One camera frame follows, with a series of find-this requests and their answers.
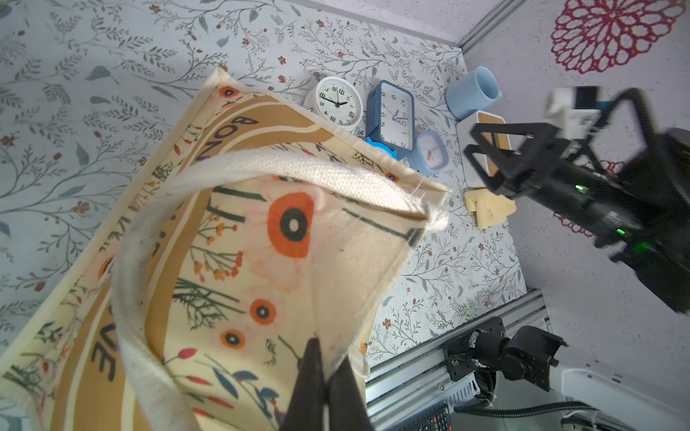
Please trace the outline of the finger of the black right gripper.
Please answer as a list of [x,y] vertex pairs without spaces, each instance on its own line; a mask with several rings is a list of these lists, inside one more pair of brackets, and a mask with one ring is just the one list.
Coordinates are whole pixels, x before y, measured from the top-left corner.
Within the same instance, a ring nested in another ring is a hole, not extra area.
[[[477,123],[470,129],[470,136],[494,162],[528,162],[544,154],[548,145],[555,142],[559,131],[558,127],[546,122]],[[521,146],[515,147],[509,156],[507,149],[492,143],[495,136],[522,138]]]
[[463,150],[465,181],[471,189],[517,190],[516,182],[506,170],[494,163],[479,145],[468,145]]

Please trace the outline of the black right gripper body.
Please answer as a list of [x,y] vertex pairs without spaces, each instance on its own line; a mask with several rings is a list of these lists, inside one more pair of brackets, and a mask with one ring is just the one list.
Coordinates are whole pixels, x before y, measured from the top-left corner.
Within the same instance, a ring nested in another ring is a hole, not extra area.
[[498,192],[527,197],[585,229],[603,248],[632,242],[647,228],[647,205],[609,177],[560,160],[548,174],[531,170],[516,178],[497,172]]

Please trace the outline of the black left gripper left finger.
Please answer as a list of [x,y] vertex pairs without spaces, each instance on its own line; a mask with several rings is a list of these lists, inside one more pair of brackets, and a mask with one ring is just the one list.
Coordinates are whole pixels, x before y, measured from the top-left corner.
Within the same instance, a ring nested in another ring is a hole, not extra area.
[[298,379],[280,431],[318,431],[323,429],[325,376],[319,339],[307,341]]

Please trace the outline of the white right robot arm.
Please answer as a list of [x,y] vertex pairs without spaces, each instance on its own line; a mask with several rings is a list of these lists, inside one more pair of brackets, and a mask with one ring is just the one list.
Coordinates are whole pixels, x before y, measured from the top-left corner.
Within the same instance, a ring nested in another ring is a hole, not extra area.
[[[644,149],[617,174],[598,161],[592,142],[624,102],[634,108]],[[689,312],[689,133],[660,132],[643,90],[629,88],[602,102],[595,86],[550,95],[546,121],[484,124],[470,131],[465,156],[486,156],[495,174],[479,170],[488,190],[527,197],[591,232],[597,248],[620,244],[611,256],[677,314]],[[544,412],[595,411],[634,430],[686,430],[689,409],[658,386],[586,357],[562,338],[532,326],[513,336],[499,319],[445,345],[452,379],[468,368],[526,381],[562,400]]]

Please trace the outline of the dark blue square alarm clock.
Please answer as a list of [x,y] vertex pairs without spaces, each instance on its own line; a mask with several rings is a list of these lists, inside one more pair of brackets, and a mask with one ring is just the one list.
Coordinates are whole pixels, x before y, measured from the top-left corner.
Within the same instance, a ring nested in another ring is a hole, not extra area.
[[382,80],[368,95],[366,137],[404,158],[414,147],[413,94]]

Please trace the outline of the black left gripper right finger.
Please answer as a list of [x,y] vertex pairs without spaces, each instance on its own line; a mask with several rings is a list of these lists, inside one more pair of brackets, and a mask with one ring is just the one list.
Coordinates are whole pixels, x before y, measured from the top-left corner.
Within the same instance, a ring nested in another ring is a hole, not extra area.
[[330,431],[374,431],[346,357],[327,385]]

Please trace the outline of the bright blue round alarm clock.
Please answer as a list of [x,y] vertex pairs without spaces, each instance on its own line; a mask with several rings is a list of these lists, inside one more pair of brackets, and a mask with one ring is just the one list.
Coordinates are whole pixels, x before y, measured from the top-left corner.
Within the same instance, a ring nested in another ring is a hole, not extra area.
[[387,147],[385,144],[374,141],[368,136],[365,138],[365,142],[369,144],[371,147],[377,149],[377,151],[386,154],[394,160],[398,160],[398,153],[395,150],[392,150],[389,147]]

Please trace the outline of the cream printed canvas bag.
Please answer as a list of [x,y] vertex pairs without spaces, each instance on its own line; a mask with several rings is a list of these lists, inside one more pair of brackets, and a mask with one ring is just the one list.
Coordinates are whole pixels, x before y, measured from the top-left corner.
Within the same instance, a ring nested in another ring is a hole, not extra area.
[[217,70],[1,358],[12,429],[276,430],[305,345],[365,397],[450,188]]

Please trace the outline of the white round alarm clock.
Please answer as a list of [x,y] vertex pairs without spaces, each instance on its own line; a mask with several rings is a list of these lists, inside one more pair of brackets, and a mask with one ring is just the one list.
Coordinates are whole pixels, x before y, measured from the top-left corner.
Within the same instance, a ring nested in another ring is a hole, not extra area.
[[302,106],[347,132],[353,132],[364,115],[358,91],[339,77],[320,80],[307,94]]

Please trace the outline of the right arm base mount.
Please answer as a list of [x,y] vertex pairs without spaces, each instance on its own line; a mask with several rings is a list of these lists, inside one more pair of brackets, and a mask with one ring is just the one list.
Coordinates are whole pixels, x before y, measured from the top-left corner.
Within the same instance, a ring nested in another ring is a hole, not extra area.
[[550,371],[559,364],[556,353],[566,345],[564,339],[532,326],[523,326],[508,337],[502,319],[493,317],[446,342],[442,350],[453,382],[487,371],[550,391]]

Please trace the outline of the light blue square alarm clock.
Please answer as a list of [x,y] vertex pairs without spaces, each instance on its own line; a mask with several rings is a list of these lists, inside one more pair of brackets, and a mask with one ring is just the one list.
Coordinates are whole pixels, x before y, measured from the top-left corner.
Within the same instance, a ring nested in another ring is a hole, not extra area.
[[427,177],[442,172],[449,164],[447,147],[441,136],[433,130],[417,136],[407,159],[413,170]]

